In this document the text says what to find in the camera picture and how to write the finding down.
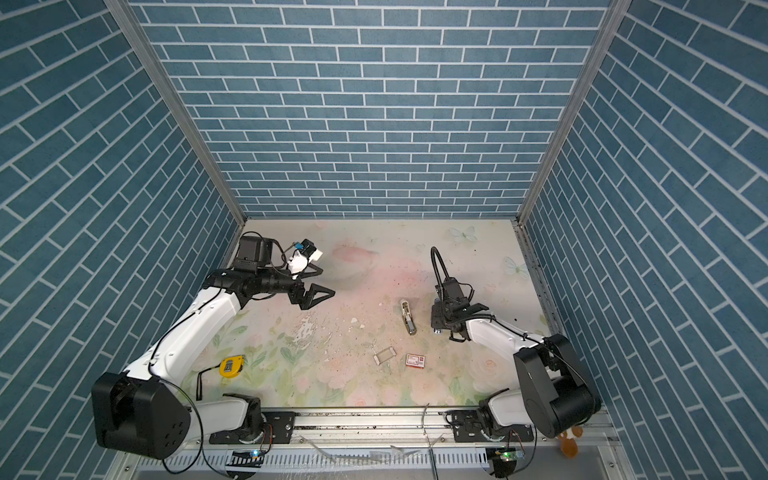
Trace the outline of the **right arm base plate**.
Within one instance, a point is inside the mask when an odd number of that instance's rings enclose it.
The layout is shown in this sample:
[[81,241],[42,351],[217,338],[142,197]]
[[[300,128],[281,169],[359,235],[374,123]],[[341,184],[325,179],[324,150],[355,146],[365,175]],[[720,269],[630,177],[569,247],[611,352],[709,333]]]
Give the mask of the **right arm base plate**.
[[443,418],[457,443],[526,443],[535,438],[530,425],[513,423],[502,426],[483,409],[448,410],[443,414]]

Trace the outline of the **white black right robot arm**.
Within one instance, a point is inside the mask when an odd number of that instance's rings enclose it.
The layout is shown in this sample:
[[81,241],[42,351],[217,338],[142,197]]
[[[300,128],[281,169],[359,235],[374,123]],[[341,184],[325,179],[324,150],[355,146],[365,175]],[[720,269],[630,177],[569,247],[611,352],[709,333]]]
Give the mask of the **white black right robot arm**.
[[447,330],[454,342],[474,342],[511,362],[518,389],[504,389],[479,403],[481,431],[493,441],[516,425],[531,425],[547,438],[580,426],[602,406],[594,380],[561,334],[541,336],[501,323],[489,308],[472,303],[453,277],[439,280],[431,310],[435,330]]

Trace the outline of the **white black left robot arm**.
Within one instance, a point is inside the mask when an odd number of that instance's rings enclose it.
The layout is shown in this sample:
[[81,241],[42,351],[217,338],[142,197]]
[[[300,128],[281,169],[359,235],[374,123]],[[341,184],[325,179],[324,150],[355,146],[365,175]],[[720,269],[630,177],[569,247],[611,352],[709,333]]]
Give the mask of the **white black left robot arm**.
[[200,390],[189,395],[181,382],[219,330],[249,303],[284,294],[309,310],[332,298],[334,290],[304,283],[321,274],[315,264],[321,256],[308,239],[286,253],[275,239],[255,231],[242,234],[232,265],[205,278],[180,319],[124,370],[95,381],[91,400],[98,445],[165,460],[206,437],[262,441],[266,420],[258,398],[226,394],[206,402]]

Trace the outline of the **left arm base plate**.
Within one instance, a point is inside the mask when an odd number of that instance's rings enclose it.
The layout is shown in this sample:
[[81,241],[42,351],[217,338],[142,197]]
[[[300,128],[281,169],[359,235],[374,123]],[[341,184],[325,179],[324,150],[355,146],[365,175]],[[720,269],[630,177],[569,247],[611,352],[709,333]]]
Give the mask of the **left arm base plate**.
[[216,432],[208,440],[212,445],[286,445],[292,439],[297,416],[293,411],[262,412],[255,427]]

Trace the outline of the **red white staple box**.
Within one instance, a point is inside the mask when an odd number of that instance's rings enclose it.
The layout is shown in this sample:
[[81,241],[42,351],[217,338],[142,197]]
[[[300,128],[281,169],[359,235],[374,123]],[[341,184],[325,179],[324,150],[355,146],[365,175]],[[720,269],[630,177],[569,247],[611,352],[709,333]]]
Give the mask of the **red white staple box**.
[[408,353],[405,357],[405,365],[410,368],[424,369],[426,358],[423,355]]

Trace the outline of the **light blue stapler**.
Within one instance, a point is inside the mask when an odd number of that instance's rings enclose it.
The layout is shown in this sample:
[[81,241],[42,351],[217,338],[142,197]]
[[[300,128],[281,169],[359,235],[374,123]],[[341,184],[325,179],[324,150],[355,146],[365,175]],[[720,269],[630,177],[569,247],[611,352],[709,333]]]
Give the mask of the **light blue stapler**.
[[409,335],[413,336],[417,333],[417,327],[412,317],[410,304],[407,300],[400,301],[401,314],[404,325]]

